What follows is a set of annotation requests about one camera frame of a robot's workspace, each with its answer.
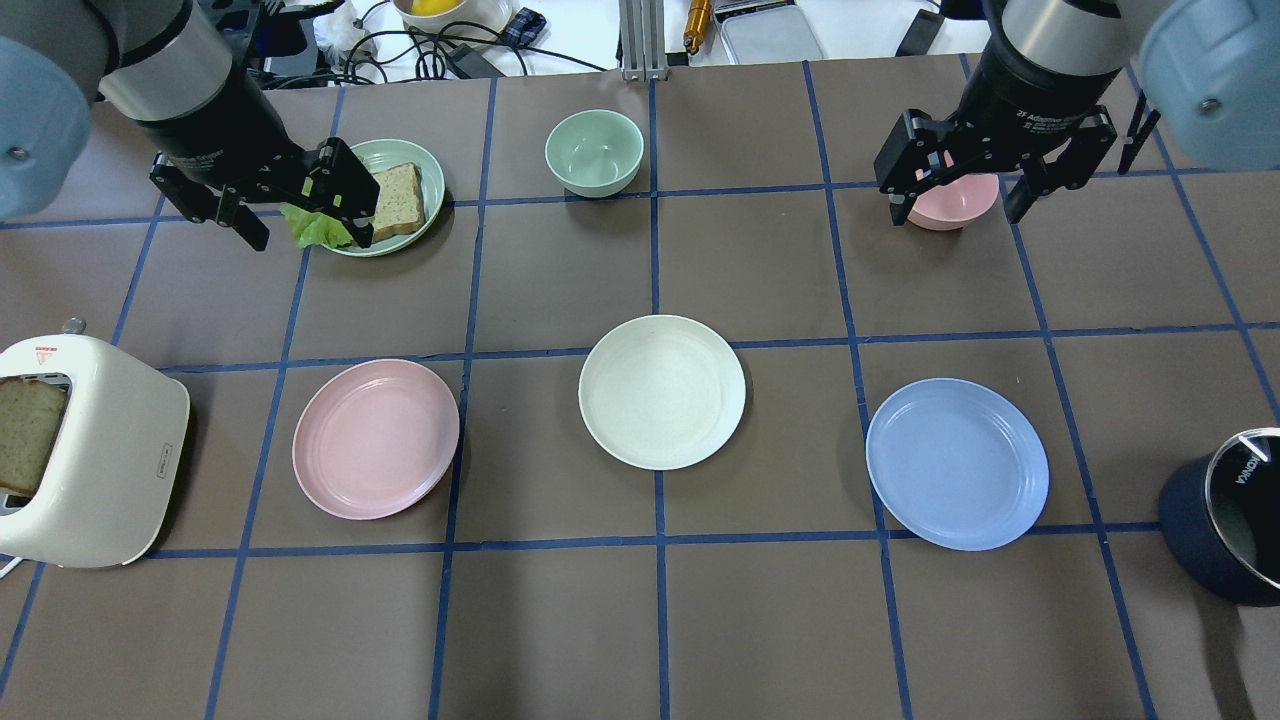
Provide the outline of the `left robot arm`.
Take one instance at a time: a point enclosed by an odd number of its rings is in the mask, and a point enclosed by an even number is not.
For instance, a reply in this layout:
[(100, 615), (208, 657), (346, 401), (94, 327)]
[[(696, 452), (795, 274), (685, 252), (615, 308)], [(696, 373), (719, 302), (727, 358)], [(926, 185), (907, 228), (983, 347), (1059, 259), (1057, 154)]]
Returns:
[(289, 204), (372, 243), (379, 183), (343, 140), (303, 149), (195, 1), (5, 1), (1, 10), (4, 220), (60, 193), (105, 99), (157, 150), (150, 178), (188, 222), (255, 250), (257, 204)]

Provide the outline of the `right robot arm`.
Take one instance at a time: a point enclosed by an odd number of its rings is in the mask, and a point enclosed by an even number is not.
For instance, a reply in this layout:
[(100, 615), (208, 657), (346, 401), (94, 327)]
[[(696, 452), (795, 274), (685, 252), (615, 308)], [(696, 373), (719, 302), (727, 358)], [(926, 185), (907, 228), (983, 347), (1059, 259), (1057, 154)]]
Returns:
[(1275, 1), (983, 1), (989, 38), (957, 108), (905, 110), (876, 156), (878, 190), (902, 225), (925, 192), (972, 174), (1018, 173), (1011, 223), (1078, 190), (1119, 132), (1101, 99), (1137, 61), (1138, 151), (1158, 123), (1220, 170), (1279, 160)]

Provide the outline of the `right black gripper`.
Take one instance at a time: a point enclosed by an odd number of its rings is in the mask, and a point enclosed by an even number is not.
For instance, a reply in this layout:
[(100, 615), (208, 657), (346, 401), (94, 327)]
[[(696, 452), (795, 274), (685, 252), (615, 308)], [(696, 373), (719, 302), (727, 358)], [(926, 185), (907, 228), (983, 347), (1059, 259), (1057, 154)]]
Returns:
[(950, 114), (902, 110), (876, 155), (891, 223), (905, 225), (920, 195), (969, 174), (1021, 173), (1004, 200), (1011, 224), (1056, 190), (1084, 187), (1117, 141), (1101, 101), (1116, 77), (1047, 70), (988, 46)]

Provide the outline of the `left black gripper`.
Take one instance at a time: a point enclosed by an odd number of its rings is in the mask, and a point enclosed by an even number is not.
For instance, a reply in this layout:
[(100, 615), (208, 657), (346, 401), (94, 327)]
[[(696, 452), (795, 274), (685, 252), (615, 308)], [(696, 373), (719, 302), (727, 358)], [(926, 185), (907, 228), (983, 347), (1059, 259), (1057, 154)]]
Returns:
[(253, 251), (269, 228), (253, 206), (288, 202), (320, 211), (317, 243), (366, 249), (375, 236), (379, 184), (337, 137), (314, 149), (294, 142), (265, 92), (230, 63), (192, 106), (161, 113), (134, 108), (133, 122), (159, 154), (150, 179), (188, 222), (234, 231)]

